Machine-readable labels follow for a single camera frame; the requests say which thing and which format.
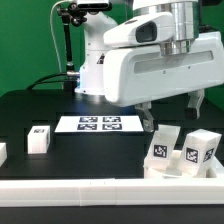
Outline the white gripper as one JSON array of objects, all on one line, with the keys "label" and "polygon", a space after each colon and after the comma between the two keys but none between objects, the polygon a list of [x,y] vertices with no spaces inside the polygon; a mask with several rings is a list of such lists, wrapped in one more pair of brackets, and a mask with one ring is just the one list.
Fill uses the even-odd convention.
[{"label": "white gripper", "polygon": [[163,56],[157,45],[111,50],[104,59],[103,81],[110,103],[120,107],[137,104],[146,132],[155,130],[150,101],[182,93],[190,92],[186,118],[196,120],[203,89],[224,83],[221,34],[201,34],[186,54]]}]

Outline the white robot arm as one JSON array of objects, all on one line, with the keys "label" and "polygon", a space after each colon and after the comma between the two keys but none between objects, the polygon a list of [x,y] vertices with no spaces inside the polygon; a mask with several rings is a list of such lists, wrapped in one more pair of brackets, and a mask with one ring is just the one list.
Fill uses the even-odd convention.
[{"label": "white robot arm", "polygon": [[134,0],[134,17],[120,25],[88,14],[85,62],[76,92],[133,105],[147,131],[151,102],[187,93],[186,116],[197,119],[204,90],[224,83],[221,34],[201,31],[198,0]]}]

